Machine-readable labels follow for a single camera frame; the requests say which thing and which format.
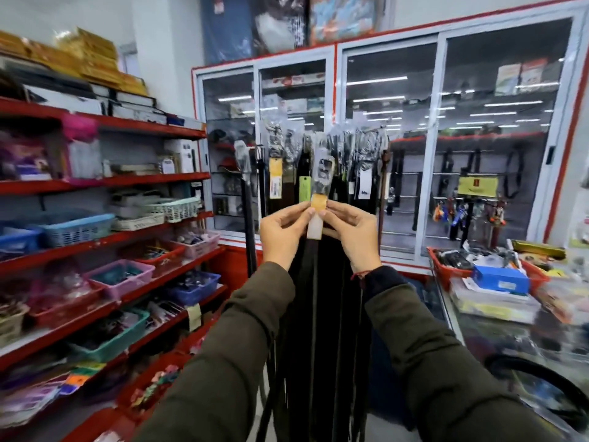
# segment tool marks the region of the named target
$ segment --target blue box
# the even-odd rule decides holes
[[[527,295],[529,278],[514,268],[496,268],[475,265],[472,278],[480,288]]]

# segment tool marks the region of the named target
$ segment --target green tag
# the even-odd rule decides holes
[[[298,201],[311,201],[311,177],[298,178]]]

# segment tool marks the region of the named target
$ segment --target hand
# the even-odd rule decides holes
[[[260,239],[264,262],[276,262],[286,271],[289,270],[298,240],[315,214],[315,209],[310,205],[310,201],[304,201],[261,219]]]
[[[382,265],[375,215],[328,200],[327,209],[320,211],[319,216],[335,229],[342,240],[343,250],[352,263],[354,273],[372,271]]]

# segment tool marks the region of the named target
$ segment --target blue basket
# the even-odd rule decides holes
[[[143,338],[147,319],[150,313],[139,309],[129,309],[128,312],[139,315],[139,321],[135,326],[128,328],[122,334],[115,336],[112,340],[102,344],[98,349],[93,351],[80,347],[73,343],[68,343],[72,350],[83,356],[84,359],[96,361],[98,363],[107,363],[118,355],[123,353],[129,346]]]
[[[23,229],[14,222],[0,222],[0,261],[39,250],[39,230]]]
[[[108,236],[114,218],[114,214],[96,215],[83,209],[67,209],[58,213],[41,213],[20,220],[20,223],[43,231],[47,245],[57,248]]]
[[[198,272],[206,277],[209,281],[205,285],[196,287],[194,290],[184,290],[180,287],[170,289],[170,294],[183,305],[196,305],[203,299],[208,298],[217,290],[217,281],[221,274]]]

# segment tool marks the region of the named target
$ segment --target purple basket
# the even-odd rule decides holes
[[[217,291],[217,282],[221,278],[221,274],[200,272],[207,278],[206,285],[196,287],[194,290],[184,290],[176,287],[170,289],[170,294],[176,298],[182,305],[196,305],[203,299],[208,298],[215,291]]]
[[[138,274],[137,276],[129,277],[128,279],[116,285],[109,285],[103,282],[94,281],[97,284],[104,286],[107,295],[114,300],[120,300],[127,293],[132,292],[133,290],[137,290],[139,287],[142,287],[145,284],[149,283],[151,281],[151,277],[153,276],[153,271],[156,269],[156,267],[154,267],[153,265],[135,262],[134,260],[122,259],[109,263],[108,265],[104,265],[100,268],[96,268],[95,270],[86,273],[84,276],[86,278],[91,278],[96,274],[109,271],[117,265],[131,265],[137,269],[140,269],[141,271],[143,271],[143,273]]]

